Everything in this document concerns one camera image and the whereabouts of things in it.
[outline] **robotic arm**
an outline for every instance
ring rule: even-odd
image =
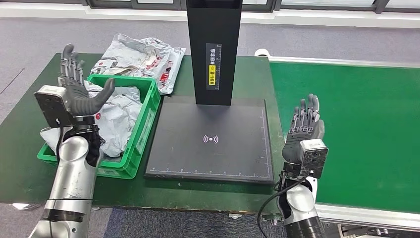
[[[281,211],[288,238],[324,238],[325,231],[315,209],[313,188],[307,179],[321,177],[328,148],[324,145],[324,122],[319,119],[318,97],[309,94],[308,105],[301,100],[295,107],[290,130],[282,155],[286,160],[280,180],[275,186],[276,194],[261,207],[261,212],[273,199]]]
[[[88,97],[83,81],[83,62],[77,63],[73,46],[64,48],[59,85],[43,86],[35,97],[52,128],[60,128],[58,162],[50,198],[30,238],[86,238],[96,172],[103,153],[103,139],[92,115],[114,91],[109,79],[94,98]]]

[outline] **green plastic crate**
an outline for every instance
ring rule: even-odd
[[[124,154],[118,158],[110,158],[104,155],[104,159],[99,164],[98,176],[132,179],[136,176],[139,168],[147,138],[149,137],[159,107],[160,95],[153,78],[92,74],[88,77],[88,81],[103,87],[106,80],[110,77],[115,79],[116,87],[137,87],[140,90],[140,100],[143,106],[137,117]],[[46,143],[39,151],[38,159],[50,164],[57,164],[54,152]]]

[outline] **black vertical pillar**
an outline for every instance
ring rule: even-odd
[[[197,104],[230,105],[242,0],[187,0]]]

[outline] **blue carpet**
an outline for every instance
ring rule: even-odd
[[[262,223],[269,238],[286,238],[282,223]],[[255,215],[113,209],[104,238],[262,238]]]

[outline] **table edge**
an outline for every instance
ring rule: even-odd
[[[420,231],[420,214],[323,204],[316,204],[315,208],[320,220],[323,222],[372,226],[413,232]]]
[[[269,56],[268,61],[269,62],[339,64],[339,65],[354,65],[354,66],[420,68],[420,63],[382,62],[382,61],[348,60],[348,59],[338,59],[337,60],[337,59],[317,59],[317,58]]]

